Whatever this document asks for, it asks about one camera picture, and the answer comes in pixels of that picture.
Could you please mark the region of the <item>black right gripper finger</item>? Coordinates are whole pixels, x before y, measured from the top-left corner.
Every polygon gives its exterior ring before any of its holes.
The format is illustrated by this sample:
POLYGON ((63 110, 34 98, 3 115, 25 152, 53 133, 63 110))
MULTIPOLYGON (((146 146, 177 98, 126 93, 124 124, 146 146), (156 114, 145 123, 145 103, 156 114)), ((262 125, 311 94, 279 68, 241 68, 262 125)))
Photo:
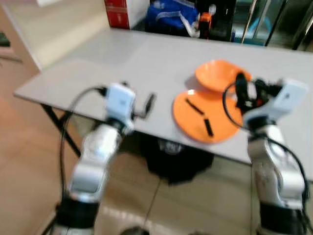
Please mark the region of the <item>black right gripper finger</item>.
POLYGON ((247 102, 247 78, 243 72, 237 74, 235 79, 235 93, 237 105, 246 105, 247 102))

